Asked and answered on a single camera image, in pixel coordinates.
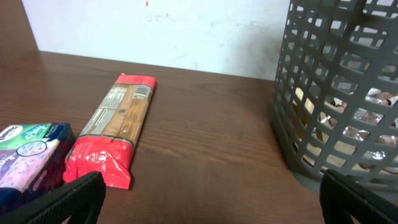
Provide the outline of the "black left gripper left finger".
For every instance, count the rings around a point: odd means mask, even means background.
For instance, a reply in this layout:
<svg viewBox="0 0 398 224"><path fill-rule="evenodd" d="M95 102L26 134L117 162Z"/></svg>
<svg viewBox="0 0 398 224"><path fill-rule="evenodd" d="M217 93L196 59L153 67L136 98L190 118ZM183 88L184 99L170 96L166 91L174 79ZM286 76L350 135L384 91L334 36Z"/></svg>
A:
<svg viewBox="0 0 398 224"><path fill-rule="evenodd" d="M1 216L1 223L96 224L106 196L102 173L90 172Z"/></svg>

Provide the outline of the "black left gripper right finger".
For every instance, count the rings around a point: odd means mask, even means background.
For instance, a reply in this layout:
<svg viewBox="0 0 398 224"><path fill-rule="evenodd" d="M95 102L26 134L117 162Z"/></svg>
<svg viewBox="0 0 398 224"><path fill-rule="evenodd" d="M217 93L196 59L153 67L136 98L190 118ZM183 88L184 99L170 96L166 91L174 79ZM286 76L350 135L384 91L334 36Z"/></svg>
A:
<svg viewBox="0 0 398 224"><path fill-rule="evenodd" d="M322 177L320 204L326 224L397 224L395 205L333 169Z"/></svg>

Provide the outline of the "beige brown bread bag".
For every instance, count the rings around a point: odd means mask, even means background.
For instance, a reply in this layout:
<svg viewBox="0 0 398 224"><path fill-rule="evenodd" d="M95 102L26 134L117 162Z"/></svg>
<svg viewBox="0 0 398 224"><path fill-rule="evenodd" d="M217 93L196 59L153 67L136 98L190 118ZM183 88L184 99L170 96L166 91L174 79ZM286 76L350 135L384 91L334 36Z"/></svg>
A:
<svg viewBox="0 0 398 224"><path fill-rule="evenodd" d="M324 111L316 114L314 118L315 105L311 99L304 96L303 90L299 87L295 89L291 108L293 114L289 116L289 121L294 124L295 131L293 146L298 148L303 140L306 141L307 145L302 160L313 167L317 164L323 147L326 146L338 121ZM354 152L355 147L353 145L337 141L326 155L325 164L320 166L320 170L323 172L330 166L343 167L347 163L344 157L350 156Z"/></svg>

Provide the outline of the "red orange cracker pack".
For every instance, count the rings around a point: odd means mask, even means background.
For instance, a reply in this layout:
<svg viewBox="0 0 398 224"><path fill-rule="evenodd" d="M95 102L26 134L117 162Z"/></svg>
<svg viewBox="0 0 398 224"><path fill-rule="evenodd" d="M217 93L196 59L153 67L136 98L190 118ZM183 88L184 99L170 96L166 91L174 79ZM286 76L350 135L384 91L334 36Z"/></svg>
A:
<svg viewBox="0 0 398 224"><path fill-rule="evenodd" d="M130 187L131 162L156 84L154 77L120 74L65 158L65 182L96 171L108 187Z"/></svg>

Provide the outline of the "Kleenex tissue multipack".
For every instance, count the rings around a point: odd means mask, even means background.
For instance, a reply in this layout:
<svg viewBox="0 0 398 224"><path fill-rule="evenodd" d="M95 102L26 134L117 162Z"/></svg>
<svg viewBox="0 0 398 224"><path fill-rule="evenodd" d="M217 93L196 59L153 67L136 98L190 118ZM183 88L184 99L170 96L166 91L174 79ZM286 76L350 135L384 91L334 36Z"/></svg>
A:
<svg viewBox="0 0 398 224"><path fill-rule="evenodd" d="M75 142L69 123L13 124L1 131L1 215L63 184Z"/></svg>

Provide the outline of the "clear brown pastry bag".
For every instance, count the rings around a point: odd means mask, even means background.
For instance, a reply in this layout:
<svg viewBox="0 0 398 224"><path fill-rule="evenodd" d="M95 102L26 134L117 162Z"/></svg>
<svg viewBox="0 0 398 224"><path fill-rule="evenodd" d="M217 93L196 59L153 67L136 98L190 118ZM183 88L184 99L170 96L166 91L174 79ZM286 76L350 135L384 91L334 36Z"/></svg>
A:
<svg viewBox="0 0 398 224"><path fill-rule="evenodd" d="M381 91L377 88L371 88L368 91L365 100L378 105L392 106L397 101L397 94L388 91ZM336 110L339 113L342 113L344 112L348 104L347 102L339 98L333 98L326 101L325 105L333 110ZM357 111L353 115L354 119L372 125L377 125L383 119L383 117L384 116L382 114L375 113L363 108L357 109ZM321 113L318 120L321 122L321 124L324 124L329 128L335 128L335 126L338 124L338 121L335 118L332 118L330 115L327 115L325 113ZM370 132L348 126L343 131L343 134L357 141L364 141L369 136ZM397 136L381 135L378 137L378 140L376 142L378 144L388 144L396 146ZM352 155L357 150L356 146L352 146L341 141L337 142L336 146L338 151L348 155ZM387 157L388 154L389 153L385 151L367 151L364 153L363 158L372 161L382 161ZM339 167L341 167L346 162L344 159L336 156L330 156L326 161ZM359 168L362 170L372 170L376 166L374 164L359 163L356 164L354 167L356 169Z"/></svg>

